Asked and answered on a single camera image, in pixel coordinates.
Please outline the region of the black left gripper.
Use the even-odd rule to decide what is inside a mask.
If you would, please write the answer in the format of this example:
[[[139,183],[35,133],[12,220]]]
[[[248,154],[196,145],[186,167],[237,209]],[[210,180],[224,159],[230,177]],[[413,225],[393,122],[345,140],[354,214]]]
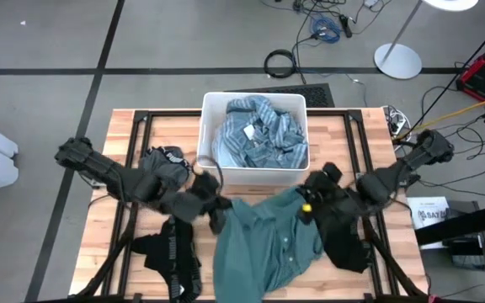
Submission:
[[[232,201],[219,194],[207,194],[204,198],[190,192],[170,194],[171,215],[191,223],[196,217],[208,213],[209,227],[214,235],[221,234],[226,224],[223,210],[231,207]]]

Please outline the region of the green floral-print shirt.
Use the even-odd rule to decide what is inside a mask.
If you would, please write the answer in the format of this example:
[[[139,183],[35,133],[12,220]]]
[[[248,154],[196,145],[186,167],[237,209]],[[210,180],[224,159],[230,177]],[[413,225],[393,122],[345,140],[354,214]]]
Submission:
[[[217,303],[262,303],[322,256],[316,224],[297,217],[304,204],[295,187],[255,205],[232,200],[213,259]]]

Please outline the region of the blue striped shirt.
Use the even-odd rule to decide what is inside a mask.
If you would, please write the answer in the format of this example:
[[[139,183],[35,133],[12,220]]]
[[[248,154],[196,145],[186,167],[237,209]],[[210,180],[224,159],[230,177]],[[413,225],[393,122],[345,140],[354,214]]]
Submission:
[[[251,141],[243,132],[247,125],[255,128]],[[263,95],[250,95],[227,103],[211,150],[222,167],[299,169],[306,163],[308,144],[291,113]]]

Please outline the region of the grey Puma underwear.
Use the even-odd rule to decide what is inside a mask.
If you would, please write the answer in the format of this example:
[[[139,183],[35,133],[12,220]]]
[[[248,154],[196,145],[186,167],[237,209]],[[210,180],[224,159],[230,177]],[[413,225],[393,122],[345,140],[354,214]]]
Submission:
[[[190,165],[178,146],[150,147],[138,167],[157,175],[172,190],[183,187],[190,175]]]

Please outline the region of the white plastic laundry bin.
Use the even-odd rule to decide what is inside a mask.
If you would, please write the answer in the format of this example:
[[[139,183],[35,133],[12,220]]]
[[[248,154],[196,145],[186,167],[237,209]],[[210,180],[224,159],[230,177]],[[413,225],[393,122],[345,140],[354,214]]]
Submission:
[[[222,167],[212,155],[211,146],[218,127],[226,118],[227,103],[235,98],[263,95],[272,105],[293,115],[301,125],[308,144],[306,163],[299,169]],[[305,175],[310,167],[310,147],[306,114],[306,100],[291,93],[234,93],[209,92],[203,97],[200,132],[197,143],[197,164],[214,174],[222,173],[224,183],[232,185],[291,186]]]

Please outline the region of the black Puma underwear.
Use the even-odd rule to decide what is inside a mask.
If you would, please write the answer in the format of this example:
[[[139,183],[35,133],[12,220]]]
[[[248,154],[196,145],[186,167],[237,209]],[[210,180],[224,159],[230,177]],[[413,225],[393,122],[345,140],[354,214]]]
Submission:
[[[200,296],[201,262],[191,224],[170,216],[159,233],[134,239],[131,251],[145,255],[144,266],[162,276],[170,303],[193,303]]]

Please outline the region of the plain black garment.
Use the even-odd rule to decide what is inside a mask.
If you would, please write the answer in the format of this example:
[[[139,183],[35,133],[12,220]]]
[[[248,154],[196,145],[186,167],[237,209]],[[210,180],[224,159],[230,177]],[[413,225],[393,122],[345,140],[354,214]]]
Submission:
[[[362,274],[370,263],[370,250],[360,240],[356,216],[319,211],[314,216],[324,252],[336,268]]]

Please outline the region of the black mesh floor mat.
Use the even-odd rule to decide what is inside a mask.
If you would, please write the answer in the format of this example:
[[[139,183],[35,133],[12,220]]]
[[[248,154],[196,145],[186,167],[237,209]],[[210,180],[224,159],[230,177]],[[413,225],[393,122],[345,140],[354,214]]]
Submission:
[[[300,94],[308,108],[334,108],[333,96],[327,83],[303,84],[269,88],[238,89],[236,93],[291,93]]]

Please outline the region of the white power strip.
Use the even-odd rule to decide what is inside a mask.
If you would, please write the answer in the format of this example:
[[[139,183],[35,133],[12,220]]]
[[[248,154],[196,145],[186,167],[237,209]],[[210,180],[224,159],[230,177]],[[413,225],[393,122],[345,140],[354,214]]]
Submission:
[[[392,136],[397,136],[403,127],[408,125],[408,118],[406,115],[391,105],[385,107],[385,114],[389,133]]]

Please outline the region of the white paper box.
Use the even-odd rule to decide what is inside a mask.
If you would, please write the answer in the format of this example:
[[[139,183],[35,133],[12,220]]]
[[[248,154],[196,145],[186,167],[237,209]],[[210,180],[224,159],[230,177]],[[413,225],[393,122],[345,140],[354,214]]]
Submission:
[[[408,197],[408,206],[415,230],[445,221],[450,213],[444,196]]]

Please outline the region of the white floor lamp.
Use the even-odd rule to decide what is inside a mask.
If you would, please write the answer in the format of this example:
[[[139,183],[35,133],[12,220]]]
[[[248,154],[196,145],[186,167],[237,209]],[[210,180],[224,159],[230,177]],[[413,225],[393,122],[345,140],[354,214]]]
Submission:
[[[421,58],[415,50],[400,44],[399,40],[420,7],[425,3],[440,11],[459,13],[475,7],[478,2],[479,0],[416,0],[411,13],[392,43],[381,45],[374,52],[376,67],[380,72],[394,79],[408,80],[416,77],[422,71]]]

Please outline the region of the black metal beam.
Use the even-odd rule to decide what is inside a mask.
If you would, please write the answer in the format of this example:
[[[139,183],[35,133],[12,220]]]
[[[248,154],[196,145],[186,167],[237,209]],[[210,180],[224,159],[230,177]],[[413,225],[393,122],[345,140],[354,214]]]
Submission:
[[[415,234],[418,243],[426,245],[481,231],[485,231],[485,209],[417,229]]]

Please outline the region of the black power strip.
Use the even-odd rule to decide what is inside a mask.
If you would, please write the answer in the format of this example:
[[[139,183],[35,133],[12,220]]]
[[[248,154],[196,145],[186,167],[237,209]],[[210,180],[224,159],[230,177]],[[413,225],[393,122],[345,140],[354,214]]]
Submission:
[[[342,25],[343,32],[344,32],[345,36],[347,38],[351,38],[353,36],[353,33],[352,33],[352,30],[349,26],[350,17],[348,17],[344,14],[340,14],[338,19],[339,19],[339,22]]]

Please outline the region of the thin black pole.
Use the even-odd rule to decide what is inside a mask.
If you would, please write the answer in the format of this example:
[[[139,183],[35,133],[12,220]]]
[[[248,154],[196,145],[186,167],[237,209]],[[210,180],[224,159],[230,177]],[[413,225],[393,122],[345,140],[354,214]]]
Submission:
[[[482,50],[484,46],[485,46],[485,39],[474,50],[474,52],[470,55],[470,57],[466,60],[466,62],[459,67],[458,73],[449,81],[449,83],[446,86],[444,86],[443,91],[435,98],[435,100],[431,103],[431,105],[421,114],[421,117],[413,124],[413,127],[410,129],[410,131],[415,131],[423,127],[423,121],[425,120],[429,112],[442,99],[445,93],[451,89],[451,86],[456,82],[456,80],[460,77],[460,75],[466,71],[466,67],[473,66],[472,62],[474,61],[475,57]]]

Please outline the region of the black table frame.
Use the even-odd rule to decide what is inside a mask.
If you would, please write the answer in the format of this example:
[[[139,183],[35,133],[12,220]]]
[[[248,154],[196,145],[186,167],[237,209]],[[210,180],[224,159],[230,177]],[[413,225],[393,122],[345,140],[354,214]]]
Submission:
[[[392,150],[385,115],[380,108],[309,109],[308,130],[311,167],[335,162],[343,171],[342,184],[350,183],[357,172],[386,167],[396,157]],[[198,109],[116,109],[111,115],[104,155],[117,162],[137,165],[143,149],[149,146],[180,146],[187,159],[195,157],[200,133]],[[82,243],[69,294],[82,290],[106,259],[112,237],[122,232],[129,211],[118,210],[117,202],[104,190],[92,195]],[[386,241],[406,275],[421,290],[429,285],[404,194],[372,222]],[[118,257],[107,283],[100,290],[108,295],[123,293],[130,299],[139,293],[146,303],[168,299],[167,286],[160,274],[143,266],[145,258],[133,252]],[[376,266],[362,274],[337,269],[327,258],[311,265],[284,289],[265,296],[266,303],[359,303],[367,294],[405,291],[389,276],[381,256]]]

